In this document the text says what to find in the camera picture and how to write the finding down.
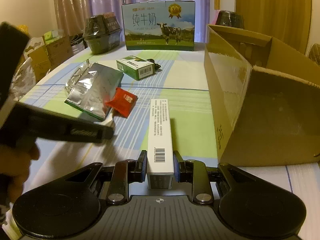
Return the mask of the person left hand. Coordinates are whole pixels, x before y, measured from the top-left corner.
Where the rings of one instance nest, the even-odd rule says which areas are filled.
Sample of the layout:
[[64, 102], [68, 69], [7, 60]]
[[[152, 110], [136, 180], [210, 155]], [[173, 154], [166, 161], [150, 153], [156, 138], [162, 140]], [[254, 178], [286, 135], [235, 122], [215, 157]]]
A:
[[34, 142], [28, 148], [11, 148], [1, 145], [1, 175], [9, 178], [9, 184], [1, 185], [1, 194], [5, 194], [7, 204], [1, 204], [1, 225], [5, 224], [9, 203], [14, 203], [22, 194], [24, 183], [30, 174], [32, 160], [38, 160], [40, 150]]

